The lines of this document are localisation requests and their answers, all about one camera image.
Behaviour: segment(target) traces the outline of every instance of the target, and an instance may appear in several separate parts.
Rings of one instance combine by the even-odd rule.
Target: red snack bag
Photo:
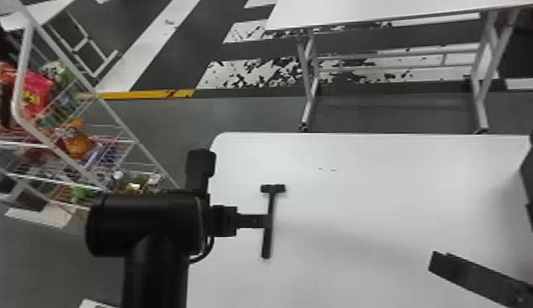
[[[28,72],[25,76],[22,116],[27,120],[40,114],[50,103],[50,91],[54,83],[41,75]]]

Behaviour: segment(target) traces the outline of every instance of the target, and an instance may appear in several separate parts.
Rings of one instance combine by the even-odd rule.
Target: white folding table
[[[409,57],[440,54],[440,52],[401,52],[401,53],[360,53],[319,57],[314,41],[314,27],[325,25],[348,25],[374,21],[403,20],[433,16],[449,16],[472,12],[488,12],[486,26],[478,49],[454,49],[443,52],[442,60],[436,65],[398,66],[400,69],[431,68],[447,66],[448,54],[476,52],[475,60],[461,63],[459,66],[471,66],[471,84],[474,108],[477,114],[478,129],[475,133],[482,134],[489,128],[486,115],[485,100],[490,85],[495,77],[497,67],[513,33],[514,23],[520,10],[532,7],[533,0],[278,0],[267,23],[267,31],[296,30],[297,51],[303,70],[306,105],[303,112],[300,131],[309,127],[309,118],[313,110],[322,71],[355,70],[355,67],[322,68],[321,60],[352,60],[371,57]],[[503,22],[501,33],[498,34],[496,21]],[[491,50],[491,58],[485,74],[480,75],[479,65],[485,55],[486,47]]]
[[[262,232],[218,238],[190,267],[188,307],[499,307],[427,271],[451,252],[533,283],[519,167],[526,136],[221,134],[211,204],[267,211],[284,183],[272,259]]]
[[[90,38],[87,31],[84,29],[84,27],[66,10],[67,7],[74,1],[75,0],[49,0],[29,5],[26,8],[39,25],[46,25],[48,27],[48,29],[54,34],[54,36],[56,36],[56,38],[61,42],[61,44],[64,45],[65,49],[70,52],[71,56],[73,56],[73,58],[77,60],[78,64],[82,66],[84,72],[96,79],[104,71],[104,69],[115,59],[115,57],[119,55],[119,52],[117,50],[114,50],[110,53],[110,55],[106,56],[104,52],[96,45],[96,43]],[[58,16],[63,11],[65,11],[67,16],[71,19],[71,21],[77,27],[82,36],[82,38],[74,47],[69,45],[67,41],[63,37],[61,37],[61,35],[52,27],[52,25],[48,24],[49,21],[51,21],[54,17]],[[23,29],[27,24],[27,20],[25,19],[21,11],[18,10],[12,12],[11,14],[1,16],[0,23],[2,28],[6,32],[12,32],[19,29]],[[90,44],[90,46],[102,59],[101,65],[95,70],[90,69],[86,62],[83,61],[83,59],[78,54],[78,52],[86,44]]]

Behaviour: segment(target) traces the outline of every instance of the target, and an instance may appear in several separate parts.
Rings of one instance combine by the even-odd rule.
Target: gray floor
[[[112,102],[113,108],[183,183],[188,150],[226,131],[295,132],[303,97],[239,97]],[[492,93],[494,134],[533,128],[533,93]],[[466,94],[322,97],[314,131],[465,134],[472,130]],[[121,261],[92,258],[84,240],[11,220],[0,207],[0,307],[77,307],[83,298],[117,305]]]

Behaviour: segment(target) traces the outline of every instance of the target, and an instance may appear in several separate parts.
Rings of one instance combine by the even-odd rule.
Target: table surface
[[[56,15],[64,11],[75,0],[50,0],[46,2],[39,2],[27,6],[33,18],[40,24],[48,23]],[[20,12],[14,12],[10,15],[0,17],[2,28],[6,32],[23,29],[27,23],[24,15]]]
[[[303,29],[528,6],[533,6],[533,0],[278,0],[266,29]]]
[[[212,204],[262,214],[284,183],[273,258],[262,231],[219,238],[188,307],[499,307],[427,271],[434,250],[533,283],[518,172],[525,136],[221,134]]]

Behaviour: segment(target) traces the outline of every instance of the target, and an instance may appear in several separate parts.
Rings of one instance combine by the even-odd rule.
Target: yellow tape line
[[[193,88],[185,88],[180,90],[104,92],[100,93],[100,96],[106,100],[188,98],[192,97],[194,92]]]

